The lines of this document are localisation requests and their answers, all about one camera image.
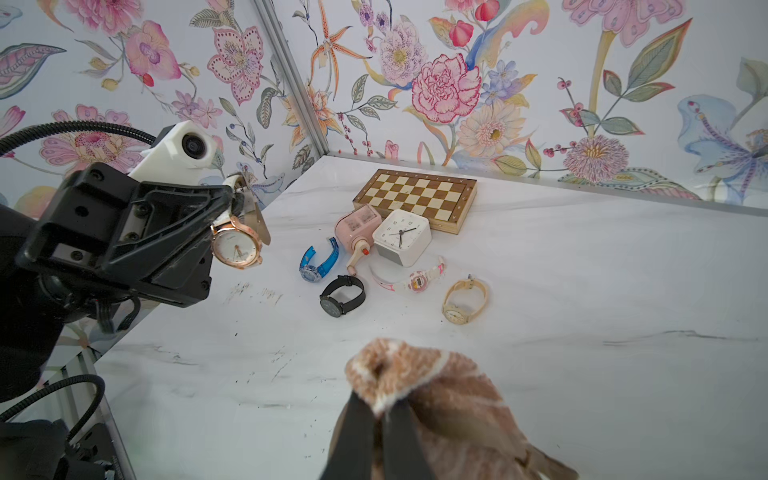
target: black cable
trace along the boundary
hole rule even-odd
[[[122,322],[120,322],[120,326],[118,326],[118,332],[122,332],[123,330],[131,328],[131,324],[134,322],[134,320],[136,320],[136,317],[141,311],[141,300],[139,300],[139,297],[133,295],[131,300],[134,302],[134,309],[129,314],[127,314],[125,318],[123,318]]]
[[[76,375],[69,377],[68,379],[63,379],[56,383],[52,383],[51,385],[46,386],[43,389],[40,389],[37,392],[31,394],[16,405],[12,406],[10,409],[0,413],[0,422],[7,422],[8,420],[17,416],[19,413],[23,412],[33,403],[37,402],[39,399],[51,395],[57,390],[63,389],[66,386],[74,385],[75,383],[84,382],[93,383],[96,385],[96,396],[94,397],[93,402],[91,402],[91,405],[88,407],[88,410],[85,411],[78,422],[74,424],[72,430],[69,431],[69,435],[67,435],[67,442],[69,442],[74,438],[75,435],[78,434],[78,432],[80,432],[80,429],[82,429],[85,423],[91,418],[91,415],[94,414],[99,406],[99,403],[101,403],[101,400],[104,398],[104,379],[98,375]]]
[[[103,131],[107,134],[116,134],[134,138],[149,145],[152,145],[155,141],[155,136],[150,135],[145,131],[127,127],[125,125],[111,124],[105,121],[55,121],[49,124],[32,125],[31,127],[22,128],[17,132],[0,138],[0,156],[21,147],[23,144],[28,144],[31,141],[73,131]]]

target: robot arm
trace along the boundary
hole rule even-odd
[[[212,223],[255,207],[243,189],[195,185],[215,151],[183,122],[163,129],[129,175],[96,163],[67,177],[37,222],[0,207],[0,401],[37,383],[66,323],[92,316],[112,333],[125,300],[207,298]]]

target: chess board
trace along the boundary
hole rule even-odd
[[[475,199],[477,180],[378,170],[353,201],[376,208],[382,218],[402,209],[429,220],[434,230],[458,234]]]

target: checkered pattern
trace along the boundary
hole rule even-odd
[[[386,210],[403,209],[425,218],[449,221],[466,185],[381,174],[360,199]]]

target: beige watch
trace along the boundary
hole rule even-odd
[[[469,313],[457,307],[456,305],[448,303],[450,296],[457,290],[471,290],[473,288],[480,289],[483,294],[482,305],[474,312]],[[470,323],[472,320],[477,318],[480,313],[482,313],[482,310],[485,308],[487,303],[488,287],[486,287],[483,282],[470,275],[467,280],[459,280],[456,282],[445,294],[445,300],[442,302],[442,315],[451,323],[455,323],[456,325],[464,325],[465,323]]]
[[[228,210],[211,225],[214,234],[211,249],[214,256],[221,263],[240,269],[260,265],[262,246],[270,242],[270,233],[261,211],[241,175],[227,178],[224,184],[232,187],[236,193],[243,194],[245,201],[240,214],[242,220]]]

